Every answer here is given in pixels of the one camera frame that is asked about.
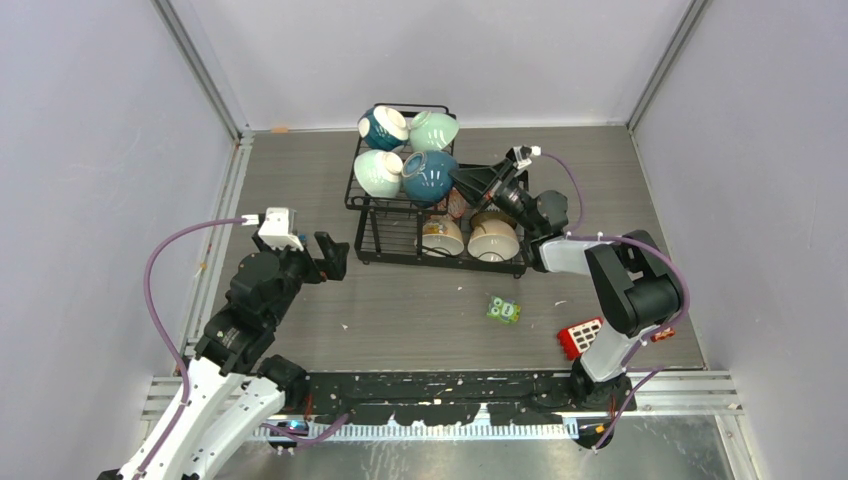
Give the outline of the teal bowl tan interior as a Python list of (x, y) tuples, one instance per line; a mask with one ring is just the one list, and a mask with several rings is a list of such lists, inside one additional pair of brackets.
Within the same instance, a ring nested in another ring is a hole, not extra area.
[(402, 188), (416, 206), (431, 207), (449, 195), (454, 187), (450, 172), (458, 167), (457, 160), (444, 151), (415, 152), (404, 162)]

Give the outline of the mint green bowl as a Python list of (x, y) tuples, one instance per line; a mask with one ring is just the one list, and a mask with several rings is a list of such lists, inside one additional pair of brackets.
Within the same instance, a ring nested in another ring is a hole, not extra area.
[(410, 122), (409, 144), (414, 151), (444, 150), (459, 130), (459, 122), (447, 113), (422, 111)]

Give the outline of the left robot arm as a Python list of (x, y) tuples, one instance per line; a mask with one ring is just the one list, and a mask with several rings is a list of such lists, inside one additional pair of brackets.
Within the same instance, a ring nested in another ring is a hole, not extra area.
[(252, 239), (256, 252), (240, 261), (224, 307), (208, 321), (153, 432), (100, 478), (212, 479), (271, 415), (305, 405), (305, 370), (265, 352), (303, 285), (344, 279), (350, 245), (317, 232), (322, 255), (315, 258), (306, 248), (279, 248), (269, 236)]

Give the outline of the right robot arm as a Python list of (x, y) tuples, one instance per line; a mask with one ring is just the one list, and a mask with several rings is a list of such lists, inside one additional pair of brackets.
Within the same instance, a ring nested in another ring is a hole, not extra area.
[(621, 236), (576, 234), (563, 193), (531, 195), (518, 183), (533, 155), (529, 148), (516, 148), (497, 164), (459, 167), (450, 176), (468, 203), (480, 209), (493, 205), (523, 229), (522, 254), (534, 270), (591, 278), (603, 323), (573, 361), (567, 391), (579, 409), (623, 408), (622, 395), (632, 387), (626, 374), (630, 360), (652, 335), (688, 311), (688, 287), (643, 230)]

